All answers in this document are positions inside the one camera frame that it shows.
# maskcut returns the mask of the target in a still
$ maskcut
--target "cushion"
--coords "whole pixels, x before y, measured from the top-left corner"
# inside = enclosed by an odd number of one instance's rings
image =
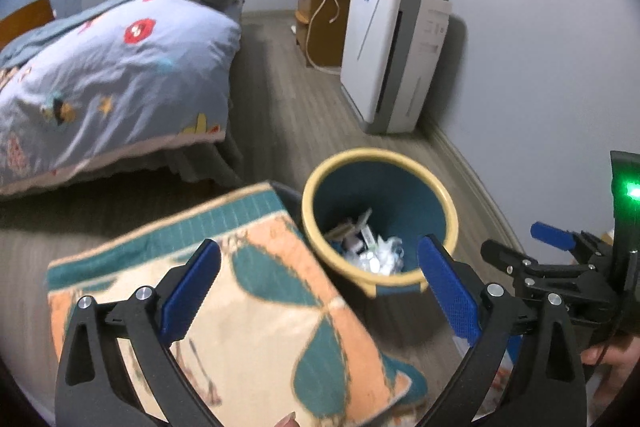
[[[57,354],[80,296],[116,301],[156,285],[205,237],[220,245],[222,267],[187,336],[171,351],[224,425],[275,425],[296,411],[301,427],[358,426],[412,394],[412,379],[377,348],[269,184],[241,188],[50,264]],[[127,341],[121,351],[145,410],[163,418]]]

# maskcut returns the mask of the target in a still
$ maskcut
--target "yellow star pattern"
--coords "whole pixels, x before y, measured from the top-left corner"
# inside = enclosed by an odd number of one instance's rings
[[[104,96],[100,100],[100,105],[98,106],[98,111],[100,111],[103,115],[107,116],[111,109],[113,109],[113,102],[111,96]]]
[[[219,124],[214,124],[211,127],[207,126],[207,116],[201,112],[201,113],[198,113],[196,117],[196,125],[185,127],[182,131],[180,131],[180,133],[181,134],[201,134],[201,133],[213,134],[219,131],[220,131]]]

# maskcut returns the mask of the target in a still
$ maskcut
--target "fingernail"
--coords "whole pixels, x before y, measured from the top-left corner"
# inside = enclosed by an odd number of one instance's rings
[[[582,356],[580,358],[583,363],[593,363],[596,361],[597,356],[598,352],[595,349],[586,349],[582,352]]]
[[[291,420],[295,420],[295,419],[296,419],[296,412],[294,411],[290,414],[287,414],[282,420],[276,423],[275,427],[282,427],[283,425],[286,425]]]

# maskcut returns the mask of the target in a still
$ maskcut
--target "wooden floor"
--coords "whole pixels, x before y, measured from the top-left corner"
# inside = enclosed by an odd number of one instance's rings
[[[482,241],[506,241],[490,212],[460,176],[460,165],[434,136],[394,137],[359,130],[337,76],[305,68],[283,16],[245,17],[232,69],[232,132],[247,183],[277,180],[302,190],[325,158],[358,146],[403,153],[447,187],[460,217],[457,257],[485,281],[505,275],[479,259]],[[52,409],[56,361],[49,334],[45,272],[49,261],[95,247],[154,219],[212,197],[207,184],[185,184],[168,171],[120,174],[0,204],[0,354],[20,383]],[[340,284],[380,347],[426,375],[430,403],[460,361],[445,317],[428,291],[370,301]]]

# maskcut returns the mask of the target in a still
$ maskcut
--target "wooden nightstand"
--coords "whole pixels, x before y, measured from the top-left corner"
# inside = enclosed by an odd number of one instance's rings
[[[311,59],[318,66],[340,66],[342,64],[342,51],[344,49],[344,35],[347,31],[347,17],[349,15],[349,3],[351,0],[338,0],[340,13],[337,19],[330,22],[337,13],[334,0],[326,0],[322,10],[318,12],[311,26],[308,51]],[[309,21],[316,12],[322,0],[298,0],[296,10],[296,41],[305,55],[306,64],[310,66],[306,56],[306,35]]]

